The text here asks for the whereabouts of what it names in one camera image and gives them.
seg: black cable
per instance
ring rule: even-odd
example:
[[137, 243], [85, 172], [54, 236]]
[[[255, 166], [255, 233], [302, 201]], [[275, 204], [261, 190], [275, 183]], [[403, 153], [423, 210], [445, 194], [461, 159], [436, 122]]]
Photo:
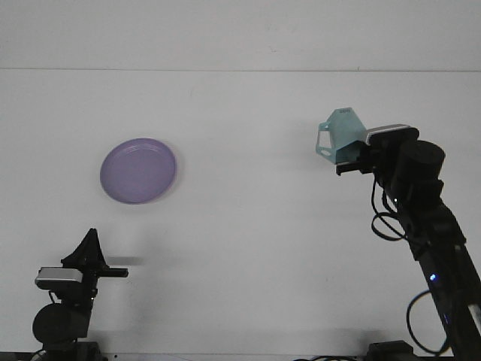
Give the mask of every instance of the black cable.
[[407, 324], [407, 331], [409, 332], [411, 338], [413, 339], [414, 343], [417, 344], [419, 346], [419, 348], [423, 351], [425, 351], [426, 353], [430, 353], [432, 355], [435, 355], [435, 356], [439, 356], [443, 353], [445, 353], [446, 351], [448, 351], [449, 349], [449, 342], [448, 342], [448, 338], [446, 338], [446, 340], [444, 341], [443, 343], [443, 346], [441, 346], [441, 349], [439, 350], [430, 350], [429, 348], [427, 348], [425, 345], [423, 345], [421, 342], [419, 342], [419, 340], [416, 338], [416, 336], [414, 335], [414, 332], [413, 332], [413, 328], [411, 327], [411, 310], [413, 308], [413, 306], [416, 304], [416, 302], [418, 302], [422, 297], [430, 294], [431, 291], [430, 290], [426, 290], [426, 291], [423, 291], [421, 292], [419, 295], [417, 295], [416, 297], [414, 297], [411, 302], [409, 303], [409, 305], [407, 306], [407, 311], [406, 311], [406, 324]]
[[44, 357], [43, 357], [42, 355], [40, 355], [40, 352], [42, 352], [42, 351], [44, 351], [43, 348], [41, 348], [41, 349], [38, 350], [38, 351], [35, 351], [35, 352], [32, 354], [32, 357], [30, 358], [30, 361], [33, 361], [33, 359], [34, 359], [35, 356], [38, 356], [38, 357], [40, 357], [41, 359], [44, 359]]
[[383, 206], [388, 212], [393, 213], [393, 214], [397, 213], [397, 211], [394, 208], [392, 208], [391, 205], [389, 204], [388, 195], [386, 194], [385, 190], [383, 190], [382, 200], [383, 200]]
[[315, 356], [312, 359], [295, 359], [293, 361], [317, 361], [319, 359], [324, 359], [323, 361], [358, 361], [357, 359], [349, 356]]
[[[379, 237], [381, 237], [382, 239], [385, 239], [387, 241], [400, 241], [401, 239], [405, 239], [407, 241], [407, 238], [406, 238], [406, 235], [400, 233], [396, 228], [394, 228], [393, 226], [391, 226], [387, 220], [385, 220], [385, 218], [391, 218], [393, 220], [397, 220], [398, 221], [398, 215], [394, 212], [394, 210], [389, 206], [388, 202], [387, 202], [387, 198], [386, 198], [386, 201], [383, 202], [383, 203], [386, 203], [385, 204], [385, 207], [387, 209], [387, 211], [385, 212], [379, 212], [377, 210], [377, 207], [376, 207], [376, 202], [374, 201], [375, 197], [376, 197], [376, 183], [377, 183], [377, 179], [374, 178], [374, 182], [373, 182], [373, 190], [372, 190], [372, 193], [371, 193], [371, 206], [373, 208], [373, 211], [374, 211], [374, 217], [373, 217], [373, 220], [371, 222], [371, 229], [373, 230], [373, 232], [378, 235]], [[380, 230], [378, 230], [378, 228], [375, 226], [375, 222], [376, 220], [379, 219], [381, 220], [394, 234], [397, 235], [397, 237], [392, 237], [390, 235], [387, 235], [385, 233], [382, 233]]]
[[50, 296], [50, 299], [52, 300], [52, 303], [56, 303], [55, 299], [53, 299], [53, 291], [48, 291], [48, 296]]

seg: light blue object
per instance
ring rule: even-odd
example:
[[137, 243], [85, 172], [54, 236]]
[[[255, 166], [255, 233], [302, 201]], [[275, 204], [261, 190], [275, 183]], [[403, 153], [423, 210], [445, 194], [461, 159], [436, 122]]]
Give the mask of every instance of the light blue object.
[[[331, 144], [320, 144], [321, 132], [329, 132]], [[365, 137], [366, 128], [352, 108], [336, 109], [327, 122], [319, 124], [316, 153], [339, 164], [355, 162]]]

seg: white backdrop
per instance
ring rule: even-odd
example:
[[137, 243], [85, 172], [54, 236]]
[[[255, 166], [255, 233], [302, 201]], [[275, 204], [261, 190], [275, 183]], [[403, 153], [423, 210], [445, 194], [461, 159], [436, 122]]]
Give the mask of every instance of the white backdrop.
[[[0, 3], [0, 350], [39, 348], [31, 325], [50, 300], [33, 280], [90, 227], [107, 262], [130, 270], [99, 282], [89, 336], [104, 351], [361, 354], [409, 341], [419, 266], [371, 233], [371, 176], [338, 177], [314, 152], [335, 108], [368, 128], [410, 124], [446, 151], [443, 198], [479, 268], [481, 74], [459, 71], [479, 70], [479, 3], [115, 4]], [[251, 71], [358, 67], [410, 71]], [[456, 71], [418, 71], [440, 69]], [[99, 170], [137, 137], [170, 145], [179, 172], [156, 202], [124, 205]], [[427, 299], [413, 325], [442, 343]]]
[[481, 70], [471, 0], [2, 0], [0, 67]]

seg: white table surface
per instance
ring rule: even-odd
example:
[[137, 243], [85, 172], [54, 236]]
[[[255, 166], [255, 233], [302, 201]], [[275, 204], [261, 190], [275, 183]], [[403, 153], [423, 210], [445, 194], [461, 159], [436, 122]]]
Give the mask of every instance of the white table surface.
[[[443, 147], [443, 197], [473, 261], [479, 236], [479, 73], [0, 71], [0, 349], [36, 349], [49, 302], [33, 284], [96, 227], [107, 262], [89, 336], [105, 352], [363, 354], [405, 339], [425, 289], [406, 244], [370, 231], [371, 176], [338, 177], [316, 128], [353, 107]], [[167, 195], [124, 205], [101, 189], [108, 151], [148, 136], [174, 150]], [[434, 307], [413, 314], [432, 347]]]

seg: purple plate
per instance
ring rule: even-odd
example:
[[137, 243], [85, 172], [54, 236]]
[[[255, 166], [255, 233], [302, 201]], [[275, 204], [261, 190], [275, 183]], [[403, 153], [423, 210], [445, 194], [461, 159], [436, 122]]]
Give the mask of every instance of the purple plate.
[[175, 171], [169, 147], [155, 139], [138, 138], [112, 149], [102, 163], [100, 181], [113, 199], [140, 204], [163, 194], [174, 181]]

